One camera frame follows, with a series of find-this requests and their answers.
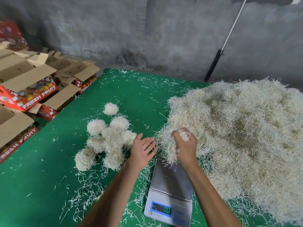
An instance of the gray wall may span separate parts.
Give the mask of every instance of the gray wall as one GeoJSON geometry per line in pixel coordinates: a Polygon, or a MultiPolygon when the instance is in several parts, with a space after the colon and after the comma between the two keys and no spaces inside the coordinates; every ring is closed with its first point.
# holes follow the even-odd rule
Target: gray wall
{"type": "MultiPolygon", "coordinates": [[[[103,67],[202,81],[243,0],[0,0],[0,17],[103,67]]],[[[248,0],[210,81],[282,78],[301,89],[303,1],[248,0]]]]}

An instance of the forearm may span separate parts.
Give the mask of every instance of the forearm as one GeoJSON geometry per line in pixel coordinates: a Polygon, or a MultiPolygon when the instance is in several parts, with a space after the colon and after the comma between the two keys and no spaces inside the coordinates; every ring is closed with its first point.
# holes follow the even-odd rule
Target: forearm
{"type": "Polygon", "coordinates": [[[131,167],[126,160],[79,227],[118,227],[139,173],[140,171],[131,167]]]}
{"type": "Polygon", "coordinates": [[[186,164],[183,167],[192,183],[207,225],[242,227],[239,219],[217,193],[198,163],[186,164]]]}

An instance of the digital scale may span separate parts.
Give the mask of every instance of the digital scale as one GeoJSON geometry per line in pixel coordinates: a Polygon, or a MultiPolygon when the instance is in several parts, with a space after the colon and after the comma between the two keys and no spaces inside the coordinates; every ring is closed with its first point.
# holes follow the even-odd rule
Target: digital scale
{"type": "Polygon", "coordinates": [[[189,227],[192,186],[180,163],[157,159],[144,215],[177,227],[189,227]]]}

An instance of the green table surface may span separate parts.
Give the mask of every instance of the green table surface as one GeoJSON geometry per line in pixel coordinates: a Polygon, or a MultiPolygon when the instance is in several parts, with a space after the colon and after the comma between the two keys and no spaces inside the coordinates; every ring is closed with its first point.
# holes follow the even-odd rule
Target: green table surface
{"type": "MultiPolygon", "coordinates": [[[[0,226],[42,227],[76,226],[75,212],[83,216],[85,198],[77,207],[70,207],[83,185],[77,176],[74,156],[85,147],[88,134],[87,122],[111,117],[102,113],[108,102],[119,106],[119,113],[128,116],[133,132],[143,132],[152,137],[166,123],[169,115],[167,100],[181,96],[189,88],[205,87],[207,84],[163,78],[161,76],[106,69],[104,73],[77,99],[64,108],[59,115],[42,130],[25,142],[8,160],[0,164],[0,226]]],[[[86,176],[94,173],[92,181],[105,187],[116,175],[108,170],[104,174],[102,158],[86,176]]],[[[130,201],[138,198],[148,180],[137,180],[130,201]]],[[[95,194],[97,187],[91,187],[95,194]]],[[[205,219],[194,196],[192,226],[206,226],[205,219]]],[[[141,205],[132,202],[123,216],[122,226],[168,226],[143,216],[141,205]]],[[[258,218],[249,218],[250,226],[264,224],[258,218]]]]}

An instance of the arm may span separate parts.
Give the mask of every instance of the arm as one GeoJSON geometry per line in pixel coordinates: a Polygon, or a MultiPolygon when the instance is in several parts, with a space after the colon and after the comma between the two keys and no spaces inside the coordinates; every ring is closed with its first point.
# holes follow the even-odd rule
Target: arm
{"type": "Polygon", "coordinates": [[[242,227],[241,222],[229,209],[224,200],[212,186],[196,160],[197,139],[186,128],[182,128],[189,136],[185,142],[179,132],[173,131],[172,136],[179,150],[178,158],[194,188],[199,205],[209,227],[242,227]]]}
{"type": "Polygon", "coordinates": [[[134,139],[131,156],[78,227],[119,226],[140,171],[158,150],[153,138],[141,139],[142,136],[138,134],[134,139]]]}

